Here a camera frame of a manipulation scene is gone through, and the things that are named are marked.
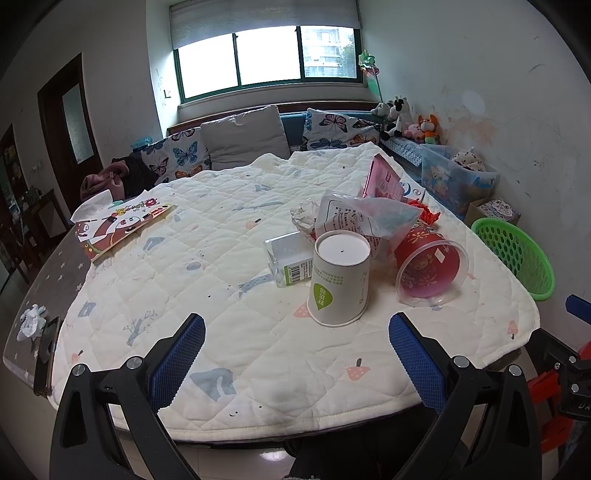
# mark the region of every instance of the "pink snack bag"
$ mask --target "pink snack bag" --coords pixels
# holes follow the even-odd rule
[[[400,177],[386,159],[377,154],[369,168],[363,198],[389,198],[401,202],[403,195],[404,187],[400,185]]]

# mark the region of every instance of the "green window frame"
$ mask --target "green window frame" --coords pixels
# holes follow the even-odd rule
[[[335,82],[335,83],[363,83],[363,75],[361,72],[361,68],[357,64],[356,72],[357,76],[355,78],[350,77],[306,77],[305,70],[304,70],[304,47],[301,38],[301,28],[295,28],[295,34],[297,36],[297,48],[298,48],[298,56],[300,58],[300,78],[293,79],[293,80],[274,80],[272,82],[261,82],[261,83],[249,83],[248,85],[242,85],[242,81],[240,78],[240,67],[238,64],[238,48],[236,47],[236,34],[232,34],[232,43],[234,45],[234,61],[236,62],[236,76],[238,78],[238,86],[224,88],[221,90],[214,90],[212,92],[202,93],[201,95],[195,95],[192,97],[185,97],[184,94],[184,87],[183,87],[183,78],[181,74],[181,64],[180,59],[178,56],[178,49],[173,51],[174,54],[174,68],[176,69],[177,73],[177,85],[178,85],[178,92],[182,103],[192,102],[194,100],[199,100],[201,98],[207,98],[214,95],[219,95],[221,93],[226,92],[236,92],[237,90],[246,90],[255,87],[264,87],[268,85],[286,85],[290,83],[324,83],[324,82]],[[353,30],[353,41],[355,43],[355,58],[358,58],[361,54],[361,32],[359,29]]]

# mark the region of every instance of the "floor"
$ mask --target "floor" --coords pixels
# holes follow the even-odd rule
[[[28,290],[16,273],[9,279],[0,295],[0,346],[4,343],[12,321]],[[526,378],[535,376],[526,355],[516,361]],[[36,397],[18,378],[0,364],[0,425],[13,447],[38,480],[49,476],[51,435],[56,411],[43,397]],[[470,444],[478,428],[482,410],[477,407],[470,418],[462,439]],[[549,412],[538,412],[538,416]],[[135,443],[127,433],[120,434],[121,443],[134,472],[146,479],[151,475]],[[293,458],[282,449],[218,450],[201,446],[181,446],[180,452],[202,480],[278,480],[289,473]],[[556,450],[543,456],[543,478],[551,479],[557,470]]]

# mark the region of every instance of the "window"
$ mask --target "window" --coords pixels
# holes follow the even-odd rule
[[[287,26],[207,38],[174,51],[182,102],[273,83],[362,82],[359,30]]]

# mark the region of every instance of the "quilted blanket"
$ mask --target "quilted blanket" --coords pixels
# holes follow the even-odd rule
[[[278,288],[263,241],[295,231],[289,209],[327,190],[357,194],[373,144],[265,154],[246,167],[202,171],[155,188],[176,205],[92,265],[57,343],[59,405],[78,362],[120,367],[172,335],[191,312],[206,341],[160,419],[173,439],[231,442],[343,427],[392,414],[420,399],[388,340],[406,312],[423,335],[481,368],[522,346],[540,319],[531,296],[468,228],[432,197],[440,232],[470,259],[461,295],[442,307],[401,304],[389,276],[370,275],[365,314],[345,327],[318,325],[306,308],[309,282]],[[403,170],[393,159],[393,168]],[[119,407],[115,425],[126,428]]]

